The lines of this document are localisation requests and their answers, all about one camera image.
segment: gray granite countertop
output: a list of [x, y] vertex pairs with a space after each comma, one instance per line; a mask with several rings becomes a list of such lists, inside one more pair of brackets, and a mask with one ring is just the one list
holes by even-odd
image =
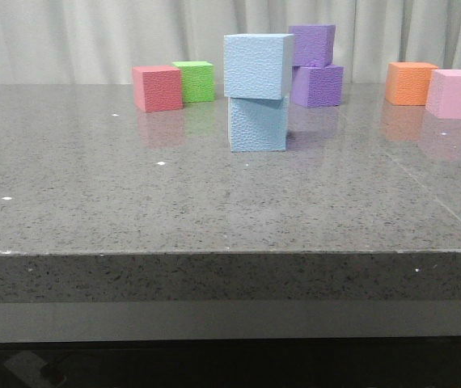
[[226, 120], [0, 86], [0, 302], [461, 297], [461, 120], [362, 84], [291, 105], [286, 152]]

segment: purple cube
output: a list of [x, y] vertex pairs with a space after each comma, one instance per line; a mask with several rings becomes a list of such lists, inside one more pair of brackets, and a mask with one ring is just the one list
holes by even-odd
[[340, 105], [344, 67], [294, 67], [290, 101], [306, 108]]
[[334, 24], [290, 26], [295, 35], [294, 66], [325, 67], [333, 62]]

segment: white curtain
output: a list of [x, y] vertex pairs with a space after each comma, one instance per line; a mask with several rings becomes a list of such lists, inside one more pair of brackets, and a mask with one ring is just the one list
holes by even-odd
[[131, 67], [210, 61], [223, 35], [336, 25], [346, 82], [389, 61], [461, 69], [461, 0], [0, 0], [0, 83], [130, 83]]

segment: textured foam surface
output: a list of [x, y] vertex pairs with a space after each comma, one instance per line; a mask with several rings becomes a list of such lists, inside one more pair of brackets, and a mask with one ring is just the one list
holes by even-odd
[[205, 61], [173, 62], [182, 71], [182, 100], [185, 103], [214, 101], [214, 66]]
[[294, 66], [325, 67], [333, 62], [335, 25], [290, 26], [288, 32], [295, 35]]
[[427, 62], [391, 62], [385, 82], [385, 99], [394, 105], [425, 105], [436, 65]]
[[229, 99], [232, 151], [286, 150], [289, 100]]
[[294, 67], [290, 100], [307, 108], [340, 105], [344, 67]]
[[225, 96], [283, 99], [290, 92], [294, 36], [238, 34], [225, 36]]
[[426, 110], [440, 119], [461, 119], [461, 70], [434, 70]]
[[182, 74], [169, 66], [138, 66], [132, 68], [135, 104], [144, 112], [181, 109]]

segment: light blue cube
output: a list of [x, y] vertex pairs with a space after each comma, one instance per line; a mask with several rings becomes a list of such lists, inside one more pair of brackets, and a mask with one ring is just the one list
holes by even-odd
[[236, 151], [284, 151], [288, 106], [284, 99], [229, 99], [229, 142]]
[[292, 84], [293, 34], [225, 35], [225, 96], [283, 99]]

